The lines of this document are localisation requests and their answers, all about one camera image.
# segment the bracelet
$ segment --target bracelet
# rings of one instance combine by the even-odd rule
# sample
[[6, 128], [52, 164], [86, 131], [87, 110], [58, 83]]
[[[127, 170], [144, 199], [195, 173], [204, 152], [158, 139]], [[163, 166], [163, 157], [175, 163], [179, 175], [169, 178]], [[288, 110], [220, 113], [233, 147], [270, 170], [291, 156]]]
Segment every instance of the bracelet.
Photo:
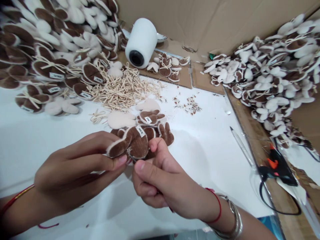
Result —
[[243, 230], [243, 224], [242, 224], [240, 213], [239, 213], [236, 205], [234, 205], [234, 203], [228, 198], [228, 196], [223, 195], [223, 194], [217, 194], [217, 195], [224, 198], [227, 201], [227, 203], [229, 204], [231, 212], [234, 214], [235, 219], [236, 219], [236, 227], [235, 227], [234, 231], [229, 234], [219, 232], [215, 229], [213, 229], [213, 231], [221, 239], [225, 239], [225, 240], [237, 239], [241, 235], [242, 230]]
[[9, 209], [9, 207], [12, 206], [12, 204], [19, 198], [21, 197], [23, 194], [25, 194], [26, 192], [28, 192], [30, 189], [32, 189], [34, 187], [34, 184], [32, 184], [31, 186], [27, 187], [26, 189], [22, 190], [21, 192], [19, 192], [17, 195], [15, 195], [9, 202], [6, 203], [6, 205], [4, 205], [4, 207], [1, 209], [0, 212], [0, 217], [2, 217], [5, 212]]
[[221, 212], [222, 212], [221, 203], [220, 203], [220, 200], [219, 200], [218, 196], [214, 193], [214, 190], [213, 190], [213, 189], [211, 189], [211, 188], [206, 188], [206, 189], [209, 190], [210, 192], [212, 192], [212, 193], [216, 196], [216, 198], [217, 198], [217, 200], [218, 200], [218, 202], [219, 202], [219, 207], [220, 207], [220, 212], [219, 212], [219, 215], [218, 215], [217, 219], [214, 220], [214, 221], [212, 221], [212, 222], [205, 222], [206, 224], [212, 224], [212, 223], [217, 222], [217, 221], [220, 219], [220, 217], [221, 217]]

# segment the white work surface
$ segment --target white work surface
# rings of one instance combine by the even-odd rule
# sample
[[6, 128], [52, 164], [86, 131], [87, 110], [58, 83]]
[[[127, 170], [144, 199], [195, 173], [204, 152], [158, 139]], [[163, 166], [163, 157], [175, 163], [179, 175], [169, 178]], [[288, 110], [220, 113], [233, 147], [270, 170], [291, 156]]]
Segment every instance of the white work surface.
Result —
[[[161, 93], [167, 103], [159, 104], [175, 137], [169, 147], [175, 159], [197, 183], [226, 193], [255, 217], [271, 215], [258, 194], [260, 179], [230, 131], [231, 126], [244, 141], [227, 97], [167, 85]], [[33, 115], [15, 104], [14, 97], [20, 92], [0, 89], [0, 197], [31, 185], [35, 172], [52, 152], [87, 134], [111, 130], [107, 124], [90, 122], [89, 114], [97, 108], [103, 110], [97, 103], [84, 102], [77, 115]], [[186, 104], [192, 95], [196, 96], [201, 112], [191, 116], [174, 108], [173, 97]], [[205, 227], [199, 220], [172, 214], [169, 208], [153, 209], [145, 205], [134, 191], [132, 169], [129, 166], [125, 174], [84, 207], [43, 223], [59, 226], [45, 230], [34, 227], [15, 239], [142, 239]]]

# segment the fingernail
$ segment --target fingernail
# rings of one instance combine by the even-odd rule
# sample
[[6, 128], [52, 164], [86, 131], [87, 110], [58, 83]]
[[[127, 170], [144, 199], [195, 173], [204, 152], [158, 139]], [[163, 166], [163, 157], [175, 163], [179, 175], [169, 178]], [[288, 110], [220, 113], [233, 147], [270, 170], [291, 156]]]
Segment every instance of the fingernail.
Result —
[[142, 171], [144, 165], [145, 165], [145, 162], [143, 160], [139, 160], [139, 161], [136, 162], [136, 167], [135, 168], [138, 171]]
[[152, 196], [154, 196], [154, 195], [156, 195], [156, 192], [155, 192], [154, 190], [150, 190], [150, 191], [148, 192], [148, 196], [149, 196], [149, 197], [152, 197]]
[[120, 163], [125, 163], [127, 161], [127, 155], [123, 155], [119, 158]]

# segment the pile of bunny ornaments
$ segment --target pile of bunny ornaments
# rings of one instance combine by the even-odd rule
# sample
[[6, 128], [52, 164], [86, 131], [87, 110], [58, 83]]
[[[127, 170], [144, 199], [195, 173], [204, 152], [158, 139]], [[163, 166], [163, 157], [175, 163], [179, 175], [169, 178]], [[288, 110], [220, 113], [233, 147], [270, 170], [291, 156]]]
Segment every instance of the pile of bunny ornaments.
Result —
[[[23, 88], [15, 100], [31, 113], [78, 113], [75, 105], [88, 96], [80, 96], [75, 89], [86, 90], [86, 84], [97, 85], [102, 80], [91, 63], [103, 59], [109, 68], [117, 52], [126, 47], [116, 1], [5, 3], [0, 13], [0, 87]], [[67, 89], [80, 99], [69, 99]]]
[[288, 118], [302, 103], [315, 100], [320, 80], [320, 19], [304, 21], [304, 17], [297, 16], [265, 40], [255, 37], [242, 44], [232, 56], [215, 56], [204, 71], [212, 76], [213, 85], [231, 89], [251, 107], [251, 116], [284, 148], [311, 145]]

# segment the fabric label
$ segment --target fabric label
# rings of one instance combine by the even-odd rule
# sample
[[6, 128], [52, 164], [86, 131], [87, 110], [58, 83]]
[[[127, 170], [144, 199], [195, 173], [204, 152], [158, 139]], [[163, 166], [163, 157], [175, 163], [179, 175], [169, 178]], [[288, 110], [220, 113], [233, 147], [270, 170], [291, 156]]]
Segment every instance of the fabric label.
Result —
[[58, 74], [58, 73], [49, 73], [50, 78], [55, 78], [55, 79], [64, 79], [64, 75]]
[[146, 120], [146, 122], [147, 122], [147, 123], [152, 123], [151, 118], [149, 118], [149, 117], [145, 117], [144, 119]]
[[81, 55], [79, 55], [74, 61], [77, 62], [79, 60], [81, 60]]
[[103, 83], [103, 79], [98, 78], [96, 76], [94, 76], [93, 80], [96, 81], [96, 82], [99, 82], [99, 83]]
[[91, 96], [90, 94], [85, 93], [85, 92], [80, 93], [80, 95], [81, 95], [82, 97], [85, 97], [85, 98], [88, 98], [88, 99], [92, 98], [92, 96]]
[[146, 135], [146, 133], [144, 132], [144, 130], [141, 128], [141, 126], [136, 126], [136, 130], [139, 132], [140, 137], [144, 137]]
[[109, 67], [108, 64], [107, 64], [105, 61], [101, 60], [100, 62], [101, 62], [106, 68]]
[[270, 99], [272, 99], [272, 98], [275, 98], [275, 96], [274, 96], [274, 95], [271, 95], [271, 96], [269, 96], [269, 97], [266, 97], [267, 100], [270, 100]]
[[60, 87], [53, 87], [48, 89], [49, 93], [59, 92], [61, 90]]
[[26, 110], [26, 111], [28, 111], [28, 112], [33, 112], [32, 109], [27, 108], [27, 107], [25, 107], [25, 106], [21, 106], [21, 109]]

